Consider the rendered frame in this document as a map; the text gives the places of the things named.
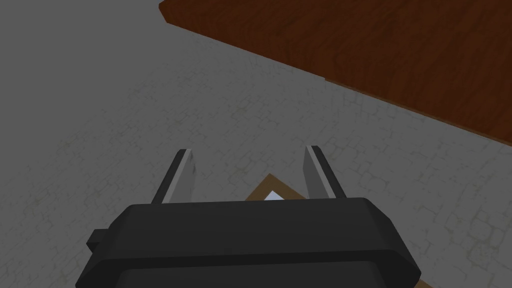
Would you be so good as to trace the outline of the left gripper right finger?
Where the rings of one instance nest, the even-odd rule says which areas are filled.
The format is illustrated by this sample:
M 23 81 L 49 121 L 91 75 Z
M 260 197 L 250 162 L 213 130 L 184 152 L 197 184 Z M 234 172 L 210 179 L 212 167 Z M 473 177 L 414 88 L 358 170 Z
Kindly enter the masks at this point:
M 347 197 L 319 146 L 307 145 L 305 147 L 302 170 L 309 199 L 343 199 Z

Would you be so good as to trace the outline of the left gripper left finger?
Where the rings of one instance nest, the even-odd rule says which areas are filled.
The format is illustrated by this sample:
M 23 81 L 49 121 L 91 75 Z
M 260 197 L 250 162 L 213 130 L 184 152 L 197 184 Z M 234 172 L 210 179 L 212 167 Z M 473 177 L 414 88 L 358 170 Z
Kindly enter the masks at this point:
M 196 180 L 196 158 L 192 149 L 179 149 L 151 203 L 190 203 Z

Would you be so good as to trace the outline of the light wooden framed picture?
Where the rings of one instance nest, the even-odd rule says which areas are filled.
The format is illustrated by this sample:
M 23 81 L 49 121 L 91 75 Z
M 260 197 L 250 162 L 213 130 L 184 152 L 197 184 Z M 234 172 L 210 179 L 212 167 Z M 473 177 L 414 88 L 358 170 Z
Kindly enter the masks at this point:
M 286 248 L 276 259 L 309 272 L 300 287 L 308 288 L 433 288 L 391 220 L 364 197 L 305 199 L 268 174 L 249 201 L 283 200 L 272 212 Z

